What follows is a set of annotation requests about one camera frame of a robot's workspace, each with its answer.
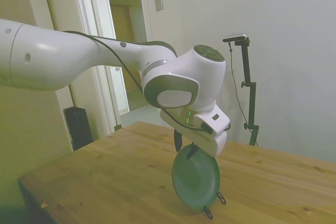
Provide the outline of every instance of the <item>green plate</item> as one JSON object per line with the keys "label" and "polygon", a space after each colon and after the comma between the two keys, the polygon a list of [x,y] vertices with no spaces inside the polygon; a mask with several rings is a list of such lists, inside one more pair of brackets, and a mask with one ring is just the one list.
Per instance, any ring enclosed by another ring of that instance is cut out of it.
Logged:
{"label": "green plate", "polygon": [[217,161],[202,149],[186,160],[191,145],[182,148],[173,164],[173,184],[182,202],[203,211],[217,198],[221,184]]}

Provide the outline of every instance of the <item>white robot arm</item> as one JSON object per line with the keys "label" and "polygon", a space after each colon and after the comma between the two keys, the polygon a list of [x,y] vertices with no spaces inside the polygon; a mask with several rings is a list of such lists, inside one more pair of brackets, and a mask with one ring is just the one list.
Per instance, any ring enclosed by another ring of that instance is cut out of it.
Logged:
{"label": "white robot arm", "polygon": [[198,45],[177,57],[163,42],[93,40],[0,19],[0,86],[58,90],[99,65],[137,70],[146,100],[161,109],[163,121],[211,156],[223,150],[230,120],[215,98],[226,62],[213,48]]}

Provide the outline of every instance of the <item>power cord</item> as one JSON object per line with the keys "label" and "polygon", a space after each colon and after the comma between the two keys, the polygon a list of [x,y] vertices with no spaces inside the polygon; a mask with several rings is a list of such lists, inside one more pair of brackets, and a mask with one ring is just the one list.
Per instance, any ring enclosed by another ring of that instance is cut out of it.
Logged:
{"label": "power cord", "polygon": [[235,85],[236,98],[237,98],[237,102],[238,102],[239,109],[240,109],[240,111],[241,111],[241,113],[242,113],[242,115],[243,115],[243,117],[244,117],[245,122],[246,122],[246,125],[248,125],[246,116],[245,116],[245,114],[244,114],[244,112],[243,112],[243,109],[241,108],[242,106],[240,105],[240,101],[239,101],[239,98],[238,98],[238,91],[237,91],[237,85],[236,85],[235,75],[233,74],[233,66],[232,66],[232,60],[233,60],[233,58],[232,58],[232,51],[233,51],[233,50],[232,50],[232,47],[231,47],[231,43],[228,42],[228,44],[229,44],[229,47],[230,47],[231,74],[232,74],[233,83],[234,83],[234,85]]}
{"label": "power cord", "polygon": [[[136,86],[138,86],[139,90],[141,91],[141,93],[143,93],[143,90],[141,88],[141,85],[138,83],[138,81],[136,80],[136,78],[134,77],[134,75],[131,73],[131,71],[129,70],[129,68],[125,65],[125,63],[122,61],[122,59],[118,56],[118,54],[112,49],[110,48],[108,45],[106,45],[103,41],[97,39],[95,36],[92,36],[92,35],[88,35],[88,34],[85,34],[85,33],[81,33],[79,31],[65,31],[66,33],[70,33],[70,34],[79,34],[79,35],[82,35],[84,37],[87,37],[93,41],[96,41],[100,44],[102,44],[103,46],[105,46],[107,49],[109,49],[115,56],[116,58],[120,61],[120,63],[122,64],[122,66],[126,69],[127,73],[131,76],[131,78],[133,79],[133,81],[135,82]],[[175,123],[177,123],[179,126],[182,126],[184,128],[187,128],[189,130],[193,130],[193,131],[203,131],[201,129],[198,129],[198,128],[194,128],[194,127],[190,127],[190,126],[187,126],[187,125],[184,125],[182,123],[180,123],[177,119],[175,119],[173,117],[173,115],[171,113],[169,113],[166,109],[162,109]]]}

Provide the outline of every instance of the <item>black speaker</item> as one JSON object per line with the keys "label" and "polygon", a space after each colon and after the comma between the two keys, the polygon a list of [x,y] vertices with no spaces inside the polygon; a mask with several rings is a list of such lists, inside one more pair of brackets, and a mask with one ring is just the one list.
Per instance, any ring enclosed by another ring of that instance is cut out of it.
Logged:
{"label": "black speaker", "polygon": [[85,109],[70,107],[64,109],[64,115],[69,127],[74,151],[93,142]]}

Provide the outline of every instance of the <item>wooden tabletop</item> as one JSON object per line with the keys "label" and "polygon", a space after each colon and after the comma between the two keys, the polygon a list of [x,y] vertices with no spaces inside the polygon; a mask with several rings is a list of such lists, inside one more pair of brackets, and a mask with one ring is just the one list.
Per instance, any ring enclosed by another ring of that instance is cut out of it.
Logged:
{"label": "wooden tabletop", "polygon": [[216,158],[227,204],[209,220],[174,191],[173,142],[172,129],[138,122],[20,182],[59,224],[336,224],[336,164],[228,142]]}

